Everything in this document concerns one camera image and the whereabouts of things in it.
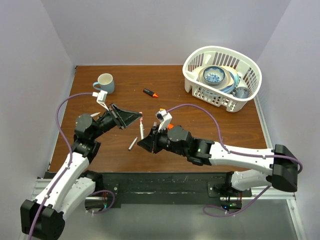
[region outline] white pen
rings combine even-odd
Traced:
[[[145,129],[144,129],[144,125],[142,123],[142,117],[140,117],[140,137],[141,139],[145,138]]]
[[[135,145],[136,141],[137,141],[138,137],[136,137],[133,142],[131,143],[130,147],[128,148],[128,150],[130,151],[132,149],[132,147]]]

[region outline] wooden table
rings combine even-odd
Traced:
[[[155,121],[155,113],[160,109],[190,103],[208,110],[217,119],[223,142],[226,145],[244,148],[266,148],[266,143],[254,101],[249,101],[236,113],[226,108],[216,107],[197,99],[185,91],[185,78],[181,65],[158,66],[78,66],[70,95],[93,92],[93,82],[100,74],[110,73],[115,81],[115,92],[107,96],[107,103],[116,104],[129,111],[143,112],[145,135]],[[150,97],[143,93],[147,88],[159,95]],[[70,143],[73,142],[75,120],[83,113],[103,112],[95,97],[79,96],[71,99],[66,107],[62,130]],[[192,136],[218,141],[217,129],[209,116],[194,107],[182,107],[173,112],[173,125],[181,125]],[[113,128],[97,140],[101,142],[100,150],[89,166],[96,172],[229,172],[242,171],[243,168],[219,165],[196,166],[185,157],[165,150],[151,154],[135,145],[128,151],[129,145],[139,136],[139,121],[124,130]],[[68,149],[59,135],[54,150],[50,172],[57,172],[66,159]]]

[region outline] cup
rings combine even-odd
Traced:
[[[109,73],[103,73],[92,86],[99,91],[103,90],[108,94],[112,94],[115,91],[114,77]]]
[[[246,99],[249,96],[249,89],[245,86],[239,86],[232,91],[232,95],[238,99]]]

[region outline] white plastic basket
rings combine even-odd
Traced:
[[[229,66],[240,77],[239,86],[249,88],[248,98],[237,98],[198,81],[199,72],[208,65]],[[182,69],[184,89],[192,89],[192,95],[217,107],[225,106],[228,112],[237,112],[258,93],[262,75],[258,65],[249,57],[221,46],[205,46],[194,51],[185,61]]]

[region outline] orange highlighter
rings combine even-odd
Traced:
[[[154,98],[157,98],[158,97],[158,95],[155,93],[155,92],[153,92],[153,91],[150,91],[149,89],[143,89],[143,92],[144,93],[146,93],[146,94],[148,94],[149,96],[151,96],[151,97],[154,97]]]

